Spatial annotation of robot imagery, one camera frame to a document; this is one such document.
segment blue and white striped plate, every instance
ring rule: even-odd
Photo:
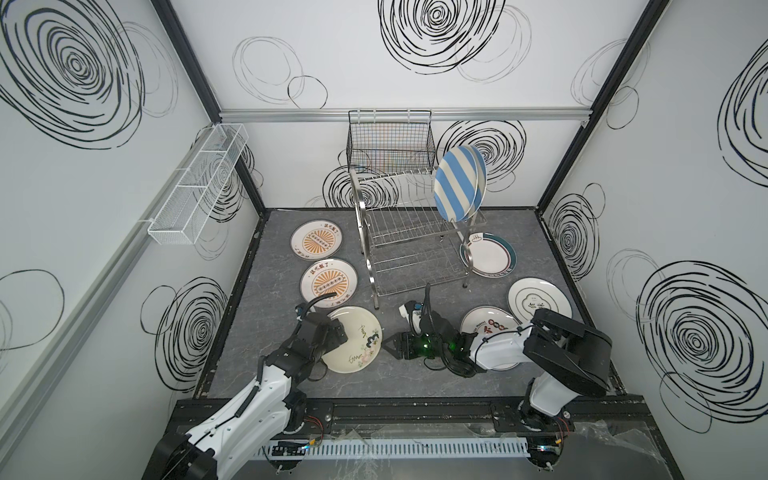
[[[484,170],[479,162],[485,165],[480,150],[465,145],[446,151],[440,160],[435,174],[434,196],[440,216],[447,221],[464,220],[474,208],[478,196],[478,172],[483,175]]]

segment black wire basket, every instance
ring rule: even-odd
[[[377,174],[432,169],[437,150],[429,110],[352,110],[346,163]]]

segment white plate with floral design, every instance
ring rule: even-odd
[[[336,292],[336,296],[315,303],[318,308],[339,306],[352,298],[356,289],[355,268],[338,258],[313,263],[301,277],[301,295],[307,302],[324,293]]]
[[[328,220],[313,220],[297,228],[290,237],[290,248],[304,260],[320,260],[341,247],[341,229]]]
[[[382,327],[376,316],[361,306],[343,306],[328,317],[339,319],[347,338],[341,346],[323,355],[328,370],[354,373],[366,368],[382,348]]]

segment robotic arm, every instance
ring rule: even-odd
[[[547,309],[538,309],[530,322],[489,337],[460,333],[429,306],[429,286],[423,304],[408,302],[400,314],[410,332],[382,344],[396,358],[441,358],[460,376],[473,376],[511,363],[534,362],[545,373],[528,384],[520,405],[523,423],[541,429],[579,395],[601,397],[609,389],[611,339],[600,330]]]
[[[315,303],[335,295],[297,307],[296,328],[278,349],[259,359],[256,378],[185,435],[165,435],[142,480],[228,480],[272,437],[300,429],[306,395],[296,386],[323,355],[347,341],[339,320],[310,312]]]
[[[298,431],[306,395],[296,387],[325,353],[347,341],[339,320],[310,312],[316,302],[334,295],[297,307],[296,328],[280,347],[260,358],[256,378],[186,434],[165,435],[142,480],[229,480],[272,437]],[[439,357],[449,371],[465,377],[515,362],[535,362],[543,368],[545,373],[528,384],[518,407],[521,421],[532,430],[551,422],[575,396],[603,396],[608,388],[611,339],[550,310],[536,310],[531,322],[482,338],[459,333],[433,312],[427,286],[423,305],[408,302],[401,314],[410,331],[382,343],[397,358]],[[394,349],[387,346],[390,341]]]

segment wire basket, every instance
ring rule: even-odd
[[[388,174],[432,169],[437,150],[429,110],[352,110],[346,163],[358,170]]]
[[[218,124],[174,187],[147,232],[161,245],[197,242],[245,148],[242,124]]]

